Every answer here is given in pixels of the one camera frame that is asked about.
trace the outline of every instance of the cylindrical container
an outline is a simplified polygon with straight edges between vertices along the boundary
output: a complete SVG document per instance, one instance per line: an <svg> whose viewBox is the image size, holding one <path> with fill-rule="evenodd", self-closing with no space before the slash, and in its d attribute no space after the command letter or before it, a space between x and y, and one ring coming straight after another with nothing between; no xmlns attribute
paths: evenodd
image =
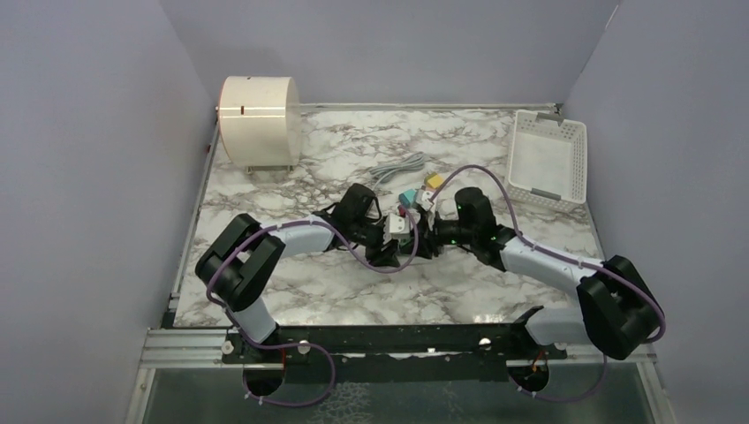
<svg viewBox="0 0 749 424"><path fill-rule="evenodd" d="M299 94L293 78L229 77L218 99L223 147L239 166L299 163Z"/></svg>

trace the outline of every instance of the plastic basket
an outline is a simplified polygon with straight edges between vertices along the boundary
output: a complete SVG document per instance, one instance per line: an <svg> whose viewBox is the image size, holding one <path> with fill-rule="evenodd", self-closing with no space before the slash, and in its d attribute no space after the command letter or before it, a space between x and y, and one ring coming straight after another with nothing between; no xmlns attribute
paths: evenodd
<svg viewBox="0 0 749 424"><path fill-rule="evenodd" d="M585 204L585 124L557 115L518 110L504 183L514 201L563 212Z"/></svg>

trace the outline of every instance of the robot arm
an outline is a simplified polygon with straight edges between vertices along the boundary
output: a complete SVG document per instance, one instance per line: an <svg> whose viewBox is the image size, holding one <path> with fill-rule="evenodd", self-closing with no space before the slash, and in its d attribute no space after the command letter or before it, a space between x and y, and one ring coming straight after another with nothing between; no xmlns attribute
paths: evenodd
<svg viewBox="0 0 749 424"><path fill-rule="evenodd" d="M486 265L530 276L577 299L579 307L534 309L524 315L526 331L538 345L593 344L607 356L623 360L657 329L655 310L606 274L543 254L538 250L540 247L554 249L534 245L532 240L528 246L512 228L498 225L489 200L480 189L461 189L455 201L458 220L443 220L439 214L431 216L431 212L419 209L417 231L410 232L411 237L419 238L417 255L432 259L444 246L467 246ZM373 204L377 204L374 192L363 185L353 185L332 212L323 210L305 218L310 224L281 224L279 229L247 246L249 259L235 258L229 264L216 280L216 294L254 341L261 343L276 329L276 322L261 299L273 268L284 257L325 252L340 246L342 242L327 226L335 228L350 242L363 245L367 261L373 266L397 266L397 255L412 251L414 240L389 237L391 229L385 225L387 219L382 213L378 218L367 217ZM236 216L198 261L195 267L198 277L207 284L230 254L261 228L247 214ZM600 264L652 298L637 270L625 258L579 260Z"/></svg>

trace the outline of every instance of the marble tabletop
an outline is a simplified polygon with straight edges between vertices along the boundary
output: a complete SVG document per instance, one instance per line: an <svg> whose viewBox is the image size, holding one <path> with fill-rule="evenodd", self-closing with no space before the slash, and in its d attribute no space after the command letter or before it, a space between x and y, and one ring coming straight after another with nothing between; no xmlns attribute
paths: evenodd
<svg viewBox="0 0 749 424"><path fill-rule="evenodd" d="M248 175L217 143L174 325L229 325L206 300L194 267L235 215L246 212L262 223L307 216L338 201L352 183L372 186L367 169L414 152L428 155L424 171L401 174L377 187L383 210L391 210L399 193L420 186L432 171L447 176L460 165L477 163L503 179L513 116L514 110L308 112L302 119L302 157L291 172ZM443 216L456 216L452 196L465 186L478 186L492 200L497 222L510 224L499 190L475 170L459 175L443 191L437 202ZM560 213L515 205L525 234L571 254L600 257L584 208ZM457 248L445 250L436 260L417 259L388 275L365 269L348 252L287 258L278 263L262 297L276 320L288 325L507 322L532 306L569 305L563 293L532 278L484 266Z"/></svg>

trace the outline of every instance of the gray wall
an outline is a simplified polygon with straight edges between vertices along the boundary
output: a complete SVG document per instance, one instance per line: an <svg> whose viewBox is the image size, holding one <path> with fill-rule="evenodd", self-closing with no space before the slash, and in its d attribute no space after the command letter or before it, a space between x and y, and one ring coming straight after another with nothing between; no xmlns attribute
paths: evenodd
<svg viewBox="0 0 749 424"><path fill-rule="evenodd" d="M213 103L155 0L3 2L0 40L2 421L120 422Z"/></svg>
<svg viewBox="0 0 749 424"><path fill-rule="evenodd" d="M303 102L563 102L617 0L161 0L215 99L288 75Z"/></svg>
<svg viewBox="0 0 749 424"><path fill-rule="evenodd" d="M746 422L749 3L626 0L564 107L587 124L588 196L670 324L677 417Z"/></svg>

